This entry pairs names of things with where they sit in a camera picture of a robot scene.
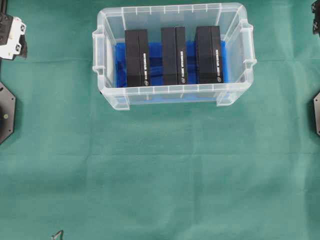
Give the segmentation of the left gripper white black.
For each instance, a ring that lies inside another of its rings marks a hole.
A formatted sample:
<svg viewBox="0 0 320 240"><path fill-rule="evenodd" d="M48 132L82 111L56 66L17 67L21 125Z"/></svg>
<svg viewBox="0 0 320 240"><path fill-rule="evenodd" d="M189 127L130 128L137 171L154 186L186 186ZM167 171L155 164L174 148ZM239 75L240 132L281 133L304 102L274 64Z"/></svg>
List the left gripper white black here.
<svg viewBox="0 0 320 240"><path fill-rule="evenodd" d="M27 58L26 29L26 24L19 17L0 14L0 58L2 60L14 60L17 56Z"/></svg>

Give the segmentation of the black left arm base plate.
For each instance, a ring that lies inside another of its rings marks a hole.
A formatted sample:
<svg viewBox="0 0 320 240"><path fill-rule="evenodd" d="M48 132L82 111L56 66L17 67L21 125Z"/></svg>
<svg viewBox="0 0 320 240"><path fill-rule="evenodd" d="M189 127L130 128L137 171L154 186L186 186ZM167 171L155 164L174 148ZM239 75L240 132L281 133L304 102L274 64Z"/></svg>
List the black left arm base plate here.
<svg viewBox="0 0 320 240"><path fill-rule="evenodd" d="M2 144L15 128L16 97L0 83L0 143Z"/></svg>

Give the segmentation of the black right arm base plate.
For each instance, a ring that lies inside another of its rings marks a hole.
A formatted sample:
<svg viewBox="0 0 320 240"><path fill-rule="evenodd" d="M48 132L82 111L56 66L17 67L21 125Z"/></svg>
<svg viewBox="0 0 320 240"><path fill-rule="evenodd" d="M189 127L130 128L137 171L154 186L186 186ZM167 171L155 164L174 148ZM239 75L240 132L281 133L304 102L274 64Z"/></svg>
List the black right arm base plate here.
<svg viewBox="0 0 320 240"><path fill-rule="evenodd" d="M317 92L306 104L308 128L320 137L320 92Z"/></svg>

